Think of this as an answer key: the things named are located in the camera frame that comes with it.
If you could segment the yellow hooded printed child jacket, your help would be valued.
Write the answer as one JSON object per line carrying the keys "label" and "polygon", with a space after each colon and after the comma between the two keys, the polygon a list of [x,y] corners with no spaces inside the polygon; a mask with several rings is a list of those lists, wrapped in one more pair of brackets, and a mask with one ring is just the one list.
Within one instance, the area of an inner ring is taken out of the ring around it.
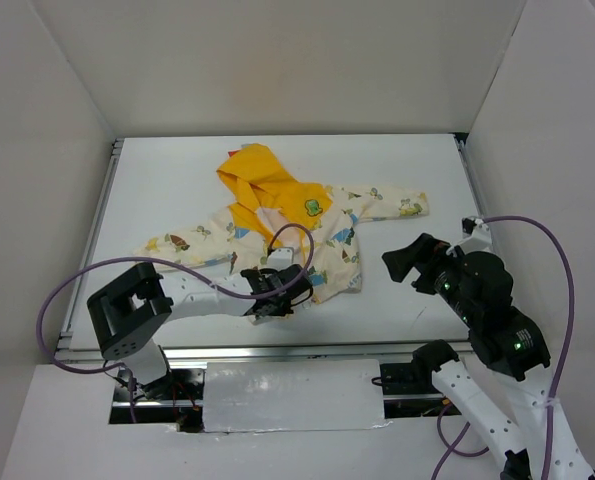
{"label": "yellow hooded printed child jacket", "polygon": [[233,194],[233,204],[213,210],[201,224],[148,239],[135,255],[187,267],[228,261],[238,273],[268,266],[270,248],[289,247],[298,263],[309,265],[312,300],[321,304],[362,289],[357,224],[429,212],[422,191],[300,182],[261,144],[230,153],[217,175]]}

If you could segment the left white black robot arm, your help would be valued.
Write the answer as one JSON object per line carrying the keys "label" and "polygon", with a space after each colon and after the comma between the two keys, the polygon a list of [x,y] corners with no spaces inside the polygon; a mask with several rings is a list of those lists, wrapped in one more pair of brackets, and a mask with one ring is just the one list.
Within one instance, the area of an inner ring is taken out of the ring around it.
{"label": "left white black robot arm", "polygon": [[156,332],[167,322],[210,315],[286,317],[307,301],[314,287],[301,267],[245,269],[203,282],[183,271],[160,274],[139,263],[92,294],[87,308],[102,357],[132,373],[128,384],[151,400],[166,396],[175,383]]}

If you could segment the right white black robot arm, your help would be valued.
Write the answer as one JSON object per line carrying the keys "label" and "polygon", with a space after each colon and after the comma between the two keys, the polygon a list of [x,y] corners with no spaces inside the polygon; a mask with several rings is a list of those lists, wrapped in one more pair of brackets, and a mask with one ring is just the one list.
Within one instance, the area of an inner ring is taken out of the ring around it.
{"label": "right white black robot arm", "polygon": [[464,322],[475,355],[501,385],[512,413],[504,414],[443,340],[414,351],[413,382],[451,401],[493,455],[500,478],[595,479],[550,394],[554,375],[543,334],[513,306],[513,279],[483,246],[478,240],[465,250],[422,234],[382,259],[395,282],[416,270],[415,291],[440,296]]}

